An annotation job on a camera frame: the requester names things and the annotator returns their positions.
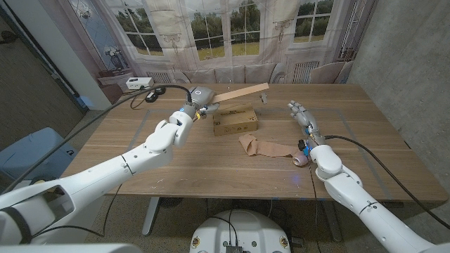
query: radiator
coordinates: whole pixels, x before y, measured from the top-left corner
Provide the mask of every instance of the radiator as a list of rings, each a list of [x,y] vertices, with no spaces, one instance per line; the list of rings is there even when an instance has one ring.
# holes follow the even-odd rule
[[[169,75],[165,72],[147,72],[147,77],[152,77],[156,84],[171,84]]]
[[[318,61],[309,63],[297,63],[294,70],[293,84],[309,84],[311,81],[311,70],[319,66]]]

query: gray wall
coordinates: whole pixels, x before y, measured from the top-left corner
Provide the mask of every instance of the gray wall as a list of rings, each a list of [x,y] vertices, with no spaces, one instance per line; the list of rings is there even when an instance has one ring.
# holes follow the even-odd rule
[[[450,192],[450,1],[380,0],[348,83],[362,86]],[[433,211],[450,222],[449,204]],[[449,241],[427,214],[406,223],[434,243]]]

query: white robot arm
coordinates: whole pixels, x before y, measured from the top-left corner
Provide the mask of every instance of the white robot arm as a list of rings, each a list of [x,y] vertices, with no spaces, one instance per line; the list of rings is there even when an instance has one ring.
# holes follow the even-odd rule
[[[325,183],[328,194],[354,212],[387,251],[423,252],[435,248],[363,189],[361,179],[342,165],[341,159],[326,145],[310,112],[295,101],[288,107],[292,110],[291,116],[308,135],[306,149],[317,163],[316,175]]]
[[[173,147],[181,148],[196,114],[214,96],[208,88],[190,90],[186,103],[161,121],[146,142],[138,147],[63,179],[38,183],[0,196],[0,245],[44,242],[34,237],[44,229],[67,224],[80,210],[133,175],[165,166],[173,158]]]

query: window frame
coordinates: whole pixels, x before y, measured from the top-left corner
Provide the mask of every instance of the window frame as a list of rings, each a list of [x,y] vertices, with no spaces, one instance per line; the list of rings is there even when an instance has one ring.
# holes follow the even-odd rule
[[[232,45],[231,45],[231,11],[234,8],[238,8],[240,7],[239,5],[237,6],[233,6],[231,5],[228,1],[226,0],[219,0],[220,3],[220,13],[221,13],[221,20],[222,20],[222,36],[224,38],[224,50],[225,50],[225,56],[224,57],[219,57],[219,58],[212,58],[212,59],[208,59],[208,60],[200,60],[200,57],[198,55],[198,51],[197,51],[197,46],[195,44],[195,41],[197,40],[202,40],[202,39],[195,39],[193,36],[193,30],[192,30],[192,26],[191,26],[191,21],[189,19],[188,16],[188,12],[187,12],[187,7],[186,7],[186,2],[185,1],[180,1],[180,7],[181,7],[181,13],[182,16],[184,17],[184,20],[187,22],[186,25],[186,30],[188,32],[188,39],[189,42],[188,44],[191,46],[192,48],[192,53],[193,53],[193,57],[195,59],[195,63],[197,65],[202,65],[204,67],[208,67],[208,66],[214,66],[214,67],[221,67],[221,63],[223,63],[224,65],[227,65],[229,63],[232,62],[239,62],[239,63],[245,63],[245,64],[251,64],[253,63],[255,60],[257,60],[258,58],[261,57],[262,52],[263,52],[263,43],[261,40],[262,37],[262,33],[264,32],[264,18],[265,18],[265,11],[266,11],[266,4],[265,2],[255,2],[255,4],[260,4],[262,5],[262,7],[259,9],[261,14],[259,16],[259,30],[258,31],[251,31],[251,32],[242,32],[243,33],[252,33],[252,32],[259,32],[259,53],[257,55],[249,55],[249,56],[233,56],[233,52],[232,52]]]
[[[228,4],[229,5],[228,7],[229,7],[230,11],[229,11],[229,13],[227,13],[227,22],[229,24],[228,32],[229,32],[229,44],[230,44],[230,50],[231,50],[231,57],[238,58],[238,59],[252,60],[252,59],[256,59],[258,56],[261,55],[262,47],[263,47],[262,43],[261,43],[261,33],[263,31],[262,27],[264,28],[265,20],[263,20],[263,17],[265,17],[266,6],[263,6],[263,8],[259,10],[259,30],[246,32],[245,30],[247,28],[247,23],[246,23],[246,21],[244,21],[244,32],[238,32],[238,33],[235,33],[235,34],[231,33],[231,14],[233,13],[233,9],[239,8],[239,7],[245,7],[245,13],[247,13],[247,6],[259,5],[259,4],[263,5],[263,3],[261,3],[261,2],[254,2],[253,4],[245,4],[244,6],[241,6],[241,5],[232,6],[232,5]],[[247,54],[247,34],[249,34],[249,33],[256,33],[256,32],[259,32],[259,42],[258,42],[259,43],[259,52],[258,52],[257,55],[248,55]],[[231,39],[231,36],[238,35],[238,34],[244,34],[244,36],[245,36],[245,55],[244,56],[233,56],[233,51],[232,51],[233,50],[233,44],[231,43],[233,40]]]
[[[117,31],[119,32],[119,38],[123,41],[123,43],[120,43],[121,46],[124,47],[124,50],[126,50],[129,55],[131,55],[134,59],[133,60],[151,60],[151,61],[167,61],[167,52],[165,51],[165,48],[162,47],[162,45],[165,45],[163,43],[162,37],[158,34],[158,31],[155,29],[155,23],[153,22],[153,19],[151,18],[150,15],[150,10],[148,9],[147,3],[144,1],[142,1],[142,5],[128,5],[125,6],[123,4],[123,1],[121,1],[122,5],[110,5],[107,1],[104,0],[104,6],[106,7],[106,11],[107,14],[110,16],[110,19],[112,20],[112,24],[114,25],[115,28],[117,29]],[[134,22],[133,18],[131,17],[131,15],[129,14],[129,11],[127,10],[128,8],[143,8],[147,14],[148,17],[148,22],[150,23],[150,26],[152,27],[153,32],[149,33],[149,32],[139,32],[139,30],[137,29],[136,23]],[[127,14],[130,17],[130,20],[134,26],[134,29],[136,30],[136,32],[126,32],[124,30],[124,28],[122,27],[122,25],[120,24],[119,20],[115,17],[115,11],[116,10],[124,10],[126,9]],[[131,42],[131,39],[128,37],[128,34],[137,34],[139,35],[140,39],[143,41],[144,45],[146,45],[146,48],[148,50],[148,55],[144,55],[141,54],[137,51],[137,48],[135,47],[135,45],[133,44],[133,42]],[[163,56],[154,56],[151,55],[150,53],[150,49],[148,48],[147,44],[145,43],[145,41],[142,38],[142,35],[150,35],[150,36],[155,36],[157,39],[157,42],[159,43],[161,49],[162,49],[162,54]]]
[[[331,8],[331,12],[330,13],[316,14],[317,6],[318,6],[318,2],[319,1],[320,0],[315,0],[314,12],[313,12],[313,14],[309,14],[309,15],[301,15],[301,16],[298,15],[298,11],[300,10],[300,6],[301,6],[301,4],[299,4],[299,6],[297,8],[297,14],[296,14],[294,20],[291,21],[291,25],[290,25],[290,26],[292,26],[292,28],[291,28],[292,36],[290,38],[289,49],[294,49],[294,48],[311,48],[311,47],[328,45],[328,42],[330,40],[330,35],[329,35],[329,32],[328,32],[328,28],[329,28],[329,25],[331,23],[334,23],[336,21],[334,19],[332,20],[332,18],[336,17],[335,12],[337,11],[337,9],[338,9],[337,5],[339,5],[339,4],[337,4],[338,0],[334,0],[333,1],[333,7]],[[327,28],[326,28],[325,34],[323,36],[323,39],[320,40],[320,41],[311,41],[312,32],[313,32],[313,29],[314,29],[314,22],[316,21],[316,18],[321,18],[321,17],[329,17]],[[300,18],[312,18],[311,29],[309,31],[309,41],[308,42],[295,43],[294,42],[294,39],[295,39],[295,28],[297,26],[297,20],[299,20]]]

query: beige cloth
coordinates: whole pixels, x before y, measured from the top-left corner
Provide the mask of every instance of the beige cloth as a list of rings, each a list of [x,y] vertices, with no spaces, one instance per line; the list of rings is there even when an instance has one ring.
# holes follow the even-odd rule
[[[239,137],[239,142],[247,155],[265,155],[268,157],[291,156],[292,162],[297,166],[303,166],[308,163],[308,158],[298,147],[270,143],[267,141],[258,141],[252,134],[246,134]]]

